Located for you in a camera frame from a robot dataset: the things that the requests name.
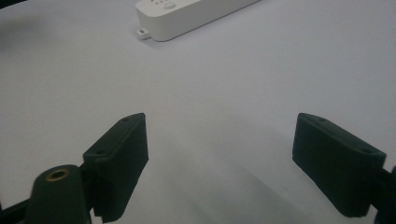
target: white power strip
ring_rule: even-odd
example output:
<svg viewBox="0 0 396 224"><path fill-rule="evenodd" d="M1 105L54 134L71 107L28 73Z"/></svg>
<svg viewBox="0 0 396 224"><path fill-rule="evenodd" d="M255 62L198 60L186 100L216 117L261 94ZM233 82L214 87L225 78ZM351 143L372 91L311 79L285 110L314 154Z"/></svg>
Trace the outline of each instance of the white power strip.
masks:
<svg viewBox="0 0 396 224"><path fill-rule="evenodd" d="M141 0L140 38L166 41L260 0Z"/></svg>

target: white table surface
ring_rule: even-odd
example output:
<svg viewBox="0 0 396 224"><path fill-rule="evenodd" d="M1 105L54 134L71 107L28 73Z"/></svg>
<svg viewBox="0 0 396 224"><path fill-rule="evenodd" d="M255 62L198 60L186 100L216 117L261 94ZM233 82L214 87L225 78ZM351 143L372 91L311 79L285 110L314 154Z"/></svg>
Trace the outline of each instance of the white table surface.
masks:
<svg viewBox="0 0 396 224"><path fill-rule="evenodd" d="M117 223L373 223L340 215L291 148L306 112L396 164L395 1L260 1L168 42L137 38L135 3L0 10L4 207L144 112L150 160Z"/></svg>

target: white tabletop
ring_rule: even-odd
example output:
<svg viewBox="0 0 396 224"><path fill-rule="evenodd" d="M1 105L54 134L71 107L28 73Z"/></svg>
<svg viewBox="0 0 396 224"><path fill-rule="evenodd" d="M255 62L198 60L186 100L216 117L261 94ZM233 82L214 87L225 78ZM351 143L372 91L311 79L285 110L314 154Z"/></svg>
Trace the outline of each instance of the white tabletop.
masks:
<svg viewBox="0 0 396 224"><path fill-rule="evenodd" d="M0 201L147 115L150 160L117 223L373 223L346 218L291 159L300 112L396 164L396 2L267 0L168 42L136 1L0 10Z"/></svg>

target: power strip switch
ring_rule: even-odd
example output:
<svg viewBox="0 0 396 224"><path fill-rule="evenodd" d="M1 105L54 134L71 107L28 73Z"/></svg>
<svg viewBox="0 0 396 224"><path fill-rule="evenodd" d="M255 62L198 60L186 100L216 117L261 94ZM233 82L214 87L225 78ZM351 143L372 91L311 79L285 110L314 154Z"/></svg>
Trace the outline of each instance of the power strip switch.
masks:
<svg viewBox="0 0 396 224"><path fill-rule="evenodd" d="M166 41L260 0L141 0L136 3L142 39Z"/></svg>

